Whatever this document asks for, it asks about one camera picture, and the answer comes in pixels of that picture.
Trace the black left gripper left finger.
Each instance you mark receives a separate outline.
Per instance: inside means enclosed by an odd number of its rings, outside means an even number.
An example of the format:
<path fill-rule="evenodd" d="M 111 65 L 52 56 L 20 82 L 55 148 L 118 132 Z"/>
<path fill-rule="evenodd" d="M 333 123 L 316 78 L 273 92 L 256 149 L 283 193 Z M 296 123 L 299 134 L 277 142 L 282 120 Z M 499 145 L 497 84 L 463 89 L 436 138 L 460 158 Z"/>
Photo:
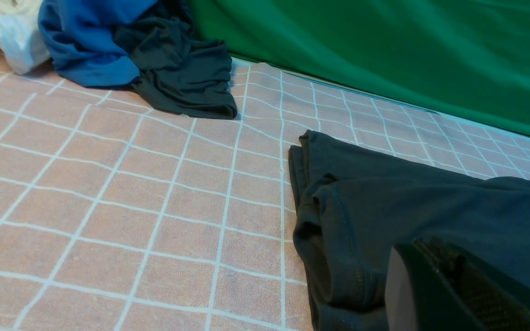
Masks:
<path fill-rule="evenodd" d="M 391 248 L 385 308 L 390 331 L 488 331 L 439 267 L 412 243 Z"/>

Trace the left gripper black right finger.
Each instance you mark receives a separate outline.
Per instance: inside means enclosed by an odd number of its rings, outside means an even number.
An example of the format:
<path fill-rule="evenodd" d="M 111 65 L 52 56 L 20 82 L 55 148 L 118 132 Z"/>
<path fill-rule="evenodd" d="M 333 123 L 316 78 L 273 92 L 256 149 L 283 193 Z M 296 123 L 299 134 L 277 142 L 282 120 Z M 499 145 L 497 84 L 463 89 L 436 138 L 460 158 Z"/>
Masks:
<path fill-rule="evenodd" d="M 530 331 L 530 288 L 478 256 L 438 239 L 416 240 L 444 294 L 478 331 Z"/>

